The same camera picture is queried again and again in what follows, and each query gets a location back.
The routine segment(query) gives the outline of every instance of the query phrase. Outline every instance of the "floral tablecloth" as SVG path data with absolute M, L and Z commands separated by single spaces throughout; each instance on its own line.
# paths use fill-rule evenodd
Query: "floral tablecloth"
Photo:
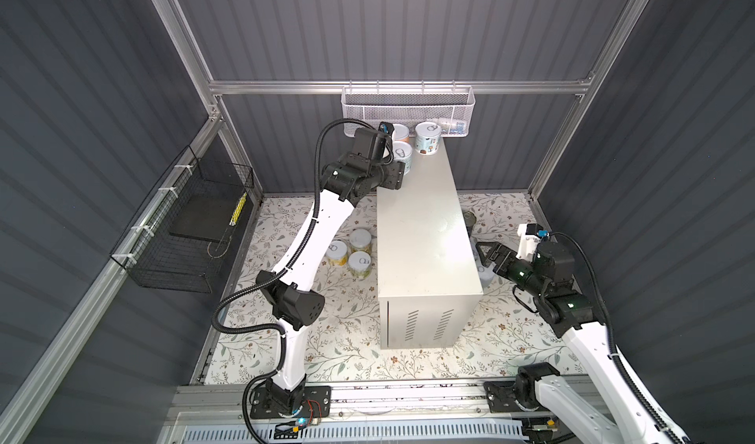
M 237 289 L 254 283 L 294 239 L 307 216 L 312 197 L 267 199 L 254 231 Z M 477 216 L 473 235 L 497 240 L 516 249 L 519 223 L 534 220 L 524 194 L 459 194 L 462 209 Z M 377 198 L 365 197 L 337 234 L 345 240 L 355 228 L 377 234 Z M 381 350 L 377 262 L 372 273 L 354 279 L 344 267 L 323 261 L 313 289 L 327 299 L 310 329 L 305 369 L 309 381 L 363 381 L 415 378 L 469 378 L 513 375 L 519 365 L 547 361 L 563 374 L 584 373 L 576 357 L 540 317 L 512 297 L 512 284 L 497 278 L 479 302 L 453 347 Z M 225 324 L 240 327 L 274 322 L 271 307 L 257 292 L 231 305 Z M 272 332 L 221 335 L 204 382 L 245 383 L 269 372 L 277 357 L 278 338 Z

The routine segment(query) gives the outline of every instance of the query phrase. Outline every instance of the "mounting plate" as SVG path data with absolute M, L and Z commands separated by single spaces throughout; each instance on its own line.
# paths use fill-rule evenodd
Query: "mounting plate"
M 512 381 L 485 382 L 482 387 L 485 388 L 485 397 L 491 413 L 513 413 L 542 409 L 542 407 L 527 409 L 521 406 L 514 395 L 514 382 Z
M 249 417 L 251 419 L 290 418 L 288 416 L 280 416 L 275 411 L 272 411 L 270 409 L 267 390 L 264 386 L 259 386 L 254 389 L 254 392 L 251 394 L 250 400 L 251 409 L 249 410 Z M 317 407 L 315 407 L 314 409 L 315 418 L 325 418 L 330 414 L 330 387 L 304 387 L 304 405 L 302 406 L 301 411 L 297 413 L 297 416 L 304 416 L 309 412 L 307 400 L 312 400 L 320 404 L 319 409 Z

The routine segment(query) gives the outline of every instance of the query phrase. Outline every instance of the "black cable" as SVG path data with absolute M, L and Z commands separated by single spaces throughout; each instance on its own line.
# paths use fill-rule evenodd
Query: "black cable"
M 517 296 L 516 296 L 516 288 L 520 288 L 520 289 L 521 289 L 522 291 L 525 291 L 525 289 L 524 289 L 524 288 L 522 288 L 522 287 L 520 287 L 520 286 L 518 286 L 518 285 L 514 284 L 514 287 L 513 287 L 513 288 L 511 288 L 511 294 L 512 294 L 512 295 L 514 296 L 514 299 L 515 299 L 516 301 L 518 301 L 520 305 L 522 305 L 523 307 L 525 307 L 525 308 L 527 309 L 527 311 L 529 311 L 530 313 L 533 313 L 533 314 L 538 314 L 538 311 L 537 311 L 537 310 L 533 310 L 533 309 L 532 309 L 532 308 L 530 308 L 530 307 L 529 307 L 529 306 L 528 306 L 528 305 L 527 305 L 527 304 L 526 304 L 526 303 L 525 303 L 524 301 L 522 301 L 522 299 L 521 299 L 521 298 L 519 298 L 519 297 L 517 297 Z
M 221 312 L 233 301 L 243 297 L 244 295 L 248 295 L 250 293 L 253 293 L 259 290 L 260 288 L 265 288 L 268 285 L 273 284 L 276 280 L 283 277 L 288 272 L 289 269 L 292 269 L 296 261 L 299 259 L 299 256 L 301 255 L 302 251 L 307 246 L 307 242 L 309 241 L 309 238 L 312 237 L 312 232 L 315 231 L 315 226 L 317 225 L 317 217 L 320 212 L 320 153 L 322 152 L 322 140 L 326 137 L 326 134 L 328 133 L 328 131 L 344 123 L 353 123 L 355 125 L 361 125 L 365 128 L 374 130 L 374 128 L 372 128 L 368 123 L 361 121 L 359 119 L 341 118 L 341 119 L 337 119 L 333 122 L 328 123 L 326 127 L 323 128 L 322 131 L 320 131 L 320 135 L 317 137 L 317 145 L 315 147 L 315 204 L 312 207 L 312 220 L 309 222 L 309 226 L 307 227 L 307 232 L 304 234 L 304 238 L 302 238 L 301 242 L 299 243 L 299 246 L 294 252 L 294 255 L 291 256 L 291 259 L 288 260 L 288 263 L 286 263 L 286 266 L 283 269 L 281 269 L 280 272 L 276 273 L 274 276 L 272 276 L 270 279 L 266 280 L 265 282 L 262 282 L 260 284 L 254 284 L 251 287 L 242 288 L 241 290 L 235 293 L 232 293 L 231 295 L 228 295 L 226 298 L 223 298 L 221 300 L 221 302 L 217 305 L 217 308 L 215 308 L 215 311 L 213 311 L 212 317 L 210 318 L 210 323 L 212 324 L 212 327 L 215 328 L 217 331 L 222 332 L 223 334 L 226 334 L 226 335 L 243 335 L 243 334 L 257 331 L 256 329 L 250 329 L 250 328 L 254 328 L 254 326 L 248 326 L 246 328 L 229 328 L 227 326 L 221 325 L 221 322 L 219 319 Z
M 627 372 L 627 369 L 624 367 L 624 363 L 621 361 L 621 357 L 618 355 L 618 348 L 616 347 L 616 340 L 614 338 L 613 322 L 611 321 L 609 309 L 606 306 L 606 302 L 603 301 L 602 295 L 600 295 L 600 289 L 598 288 L 598 279 L 595 275 L 595 269 L 593 269 L 593 265 L 590 262 L 590 259 L 587 258 L 587 254 L 585 254 L 582 246 L 580 246 L 580 244 L 576 242 L 574 238 L 572 238 L 568 234 L 565 234 L 564 232 L 551 232 L 550 235 L 561 236 L 564 239 L 570 241 L 571 244 L 573 244 L 574 247 L 579 251 L 579 254 L 582 256 L 584 263 L 587 264 L 587 270 L 590 273 L 590 281 L 593 283 L 593 290 L 595 291 L 595 298 L 598 302 L 598 306 L 600 307 L 600 311 L 602 311 L 603 313 L 603 320 L 606 322 L 606 336 L 608 339 L 607 342 L 609 346 L 609 352 L 611 353 L 611 360 L 613 360 L 614 365 L 616 365 L 619 375 L 621 375 L 621 377 L 624 379 L 624 382 L 632 391 L 632 394 L 634 394 L 635 398 L 637 398 L 637 401 L 642 404 L 643 408 L 656 422 L 658 429 L 663 430 L 663 433 L 666 434 L 666 436 L 668 436 L 668 438 L 671 439 L 671 441 L 673 441 L 675 444 L 684 444 L 682 439 L 680 439 L 673 430 L 669 429 L 666 421 L 664 421 L 664 419 L 658 414 L 656 409 L 653 408 L 653 406 L 639 390 L 639 388 L 637 388 L 636 383 L 634 382 L 634 380 L 632 380 L 632 378 L 629 376 L 629 373 Z
M 561 444 L 564 441 L 570 440 L 572 437 L 576 437 L 574 433 L 567 433 L 563 436 L 559 436 L 555 439 L 551 439 L 550 441 L 546 441 L 545 444 Z
M 219 317 L 221 311 L 223 311 L 223 309 L 225 309 L 233 301 L 243 297 L 244 295 L 248 295 L 254 291 L 257 291 L 260 288 L 267 287 L 268 285 L 283 277 L 288 272 L 288 269 L 293 268 L 302 251 L 307 246 L 307 242 L 312 236 L 312 232 L 315 230 L 315 226 L 317 224 L 317 216 L 320 211 L 320 153 L 322 152 L 322 140 L 325 138 L 328 131 L 330 131 L 332 128 L 335 128 L 335 126 L 341 125 L 343 123 L 354 123 L 356 125 L 364 126 L 365 128 L 374 129 L 368 123 L 360 121 L 359 119 L 341 118 L 328 123 L 328 125 L 326 125 L 326 127 L 323 128 L 322 131 L 320 131 L 320 136 L 318 136 L 317 138 L 317 146 L 315 147 L 315 203 L 312 207 L 312 220 L 309 222 L 307 232 L 304 234 L 304 238 L 302 238 L 301 242 L 299 243 L 296 251 L 294 252 L 294 255 L 291 256 L 290 260 L 288 260 L 286 266 L 282 268 L 280 272 L 273 275 L 270 279 L 260 284 L 254 284 L 251 287 L 242 288 L 241 290 L 228 295 L 226 298 L 223 298 L 217 305 L 217 308 L 215 308 L 215 311 L 213 312 L 210 319 L 210 323 L 212 324 L 213 328 L 227 335 L 240 335 L 250 332 L 262 331 L 263 329 L 275 329 L 281 336 L 280 357 L 278 359 L 278 366 L 276 367 L 276 369 L 266 374 L 261 374 L 257 377 L 252 378 L 249 383 L 246 384 L 244 392 L 241 394 L 241 415 L 244 419 L 244 424 L 246 424 L 246 429 L 249 431 L 254 440 L 259 444 L 267 443 L 262 440 L 262 438 L 257 434 L 256 431 L 254 431 L 254 428 L 251 426 L 251 420 L 249 418 L 249 393 L 252 390 L 252 386 L 256 382 L 264 381 L 268 378 L 273 377 L 278 373 L 279 370 L 283 368 L 283 363 L 285 361 L 285 329 L 283 328 L 283 326 L 277 325 L 275 323 L 265 323 L 262 325 L 247 326 L 245 328 L 229 328 L 227 326 L 221 325 Z
M 252 390 L 252 386 L 256 382 L 265 381 L 268 378 L 272 378 L 275 374 L 278 373 L 281 368 L 283 368 L 283 362 L 285 361 L 285 329 L 283 328 L 283 326 L 271 322 L 262 325 L 250 326 L 250 328 L 254 328 L 252 332 L 262 331 L 263 329 L 275 329 L 276 331 L 278 331 L 281 337 L 281 352 L 280 356 L 278 357 L 278 365 L 276 366 L 275 370 L 252 378 L 249 383 L 246 384 L 246 387 L 244 387 L 244 392 L 241 394 L 241 416 L 244 419 L 244 424 L 246 424 L 246 429 L 249 431 L 254 440 L 259 442 L 259 444 L 267 444 L 257 434 L 254 428 L 251 427 L 251 420 L 249 418 L 249 393 Z

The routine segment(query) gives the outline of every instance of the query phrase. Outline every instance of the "can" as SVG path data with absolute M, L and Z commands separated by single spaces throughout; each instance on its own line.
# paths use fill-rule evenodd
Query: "can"
M 474 212 L 471 210 L 463 210 L 461 216 L 464 217 L 464 225 L 467 227 L 467 236 L 471 236 L 474 225 L 477 222 L 477 216 L 475 216 Z
M 351 251 L 364 251 L 367 254 L 372 254 L 372 234 L 369 231 L 358 229 L 349 234 L 349 244 L 351 244 Z
M 477 263 L 477 275 L 479 276 L 479 283 L 483 288 L 488 288 L 493 279 L 495 279 L 493 267 L 495 267 L 493 262 L 487 267 L 483 267 L 481 263 Z
M 432 122 L 438 123 L 448 134 L 467 134 L 467 122 L 463 119 L 435 118 Z
M 364 251 L 356 251 L 349 256 L 349 271 L 357 279 L 366 279 L 372 271 L 372 258 Z
M 404 163 L 404 175 L 408 174 L 411 168 L 411 145 L 401 141 L 394 142 L 393 158 Z
M 346 247 L 345 242 L 335 240 L 328 246 L 326 257 L 332 266 L 345 265 L 349 257 L 349 248 Z
M 472 257 L 474 261 L 479 263 L 479 253 L 477 252 L 477 238 L 470 236 L 470 248 L 472 248 Z
M 441 128 L 438 123 L 424 122 L 414 128 L 417 137 L 414 138 L 414 150 L 420 154 L 435 154 L 440 144 Z
M 401 141 L 402 143 L 409 142 L 409 128 L 400 123 L 393 123 L 393 134 L 391 135 L 394 141 Z

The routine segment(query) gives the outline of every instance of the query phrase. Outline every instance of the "gray corrugated wall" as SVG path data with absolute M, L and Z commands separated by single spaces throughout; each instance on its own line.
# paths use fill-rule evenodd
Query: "gray corrugated wall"
M 626 0 L 180 0 L 217 80 L 587 75 Z
M 214 79 L 301 81 L 581 79 L 626 1 L 179 0 Z M 337 98 L 226 101 L 265 191 L 311 191 L 300 164 Z M 529 186 L 572 101 L 477 95 L 470 136 L 446 140 L 457 187 Z
M 234 124 L 268 193 L 311 192 L 320 130 L 341 118 L 337 95 L 227 95 Z M 526 190 L 575 98 L 480 95 L 467 137 L 446 137 L 459 190 Z M 334 161 L 353 139 L 334 128 L 322 149 Z
M 755 419 L 753 51 L 755 0 L 652 0 L 540 198 L 696 442 Z
M 207 116 L 149 0 L 0 2 L 4 409 Z M 131 427 L 122 441 L 151 436 L 141 420 L 164 415 L 160 387 L 188 379 L 210 307 L 124 287 L 29 441 L 107 440 L 85 433 L 97 421 Z

